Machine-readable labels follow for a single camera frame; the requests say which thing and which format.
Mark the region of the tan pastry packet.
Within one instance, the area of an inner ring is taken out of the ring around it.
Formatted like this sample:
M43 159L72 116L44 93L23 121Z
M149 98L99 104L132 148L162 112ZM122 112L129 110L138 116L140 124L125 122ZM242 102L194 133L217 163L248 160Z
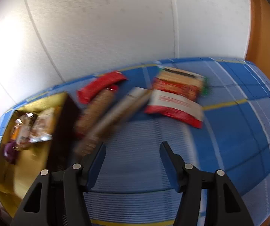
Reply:
M48 108L40 112L29 134L30 143L52 140L54 129L55 108Z

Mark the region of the purple snack packet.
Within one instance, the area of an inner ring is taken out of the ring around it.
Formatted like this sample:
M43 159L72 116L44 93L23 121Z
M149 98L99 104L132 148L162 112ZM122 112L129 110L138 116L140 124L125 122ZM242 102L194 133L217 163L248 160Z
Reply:
M17 148L17 144L15 140L11 140L8 142L3 151L3 156L7 162L10 164L16 164L16 160L19 155L19 149Z

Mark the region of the squirrel sesame bar packet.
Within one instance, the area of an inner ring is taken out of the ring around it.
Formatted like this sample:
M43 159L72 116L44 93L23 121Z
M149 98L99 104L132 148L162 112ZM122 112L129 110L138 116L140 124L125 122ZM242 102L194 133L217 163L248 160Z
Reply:
M118 85L102 90L83 110L75 122L75 134L78 139L85 137L115 99Z

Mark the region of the long brown white stick packet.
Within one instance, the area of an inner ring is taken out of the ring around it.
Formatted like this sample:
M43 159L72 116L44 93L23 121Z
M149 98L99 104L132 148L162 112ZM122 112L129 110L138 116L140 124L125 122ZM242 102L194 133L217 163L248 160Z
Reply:
M132 88L120 101L108 108L85 137L79 139L73 149L74 154L83 158L92 153L99 143L107 140L122 123L149 101L151 93L150 89Z

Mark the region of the red white snack packet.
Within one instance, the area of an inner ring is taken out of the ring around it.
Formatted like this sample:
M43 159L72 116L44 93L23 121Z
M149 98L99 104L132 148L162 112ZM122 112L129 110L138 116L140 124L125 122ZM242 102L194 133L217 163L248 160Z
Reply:
M152 91L145 113L161 114L198 129L201 129L203 126L204 115L202 106L184 96L170 92Z

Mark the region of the plain red foil packet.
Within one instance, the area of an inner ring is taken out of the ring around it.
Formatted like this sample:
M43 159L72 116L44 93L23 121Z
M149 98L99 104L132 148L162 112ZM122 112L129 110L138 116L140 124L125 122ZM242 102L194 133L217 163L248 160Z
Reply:
M120 71L105 73L77 91L78 101L81 104L88 104L103 90L110 89L115 91L120 83L127 80L127 77Z

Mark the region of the cracker packet with green ends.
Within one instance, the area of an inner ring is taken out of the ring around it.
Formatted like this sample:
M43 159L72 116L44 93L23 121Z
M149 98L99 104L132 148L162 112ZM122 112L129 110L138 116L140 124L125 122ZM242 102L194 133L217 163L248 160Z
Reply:
M196 102L199 95L207 90L208 79L190 71L162 67L153 79L152 88L177 94Z

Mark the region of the gold tin box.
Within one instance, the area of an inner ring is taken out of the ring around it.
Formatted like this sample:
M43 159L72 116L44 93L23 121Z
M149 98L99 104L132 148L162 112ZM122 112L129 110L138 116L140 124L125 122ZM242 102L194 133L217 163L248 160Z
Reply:
M14 163L4 157L14 122L22 114L54 108L52 139L30 144L18 152ZM0 202L13 217L31 184L43 169L51 172L68 168L75 143L74 123L80 108L67 92L57 93L26 104L13 112L0 141Z

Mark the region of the brown bun snack packet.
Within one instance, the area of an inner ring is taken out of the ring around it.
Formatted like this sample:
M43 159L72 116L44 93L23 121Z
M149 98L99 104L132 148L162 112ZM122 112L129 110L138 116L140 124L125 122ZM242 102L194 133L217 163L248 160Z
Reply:
M37 114L28 112L15 120L10 140L15 142L16 150L25 150L29 147L30 134L37 117Z

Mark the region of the blue checked tablecloth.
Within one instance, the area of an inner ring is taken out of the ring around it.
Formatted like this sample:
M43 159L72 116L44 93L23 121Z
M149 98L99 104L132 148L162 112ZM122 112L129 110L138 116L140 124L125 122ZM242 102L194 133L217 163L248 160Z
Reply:
M164 66L207 78L199 98L201 129L167 117L138 112L107 145L97 182L85 194L89 216L98 225L171 225L181 195L169 184L159 157L167 141L197 168L224 170L242 195L255 225L270 216L270 81L255 64L219 58L166 59L122 69L133 87L147 88Z

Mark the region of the orange wooden door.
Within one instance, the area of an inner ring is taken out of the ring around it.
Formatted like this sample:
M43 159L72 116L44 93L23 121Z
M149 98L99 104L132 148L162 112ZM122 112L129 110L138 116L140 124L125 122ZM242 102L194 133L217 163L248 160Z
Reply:
M251 32L245 59L270 80L270 4L267 0L250 0Z

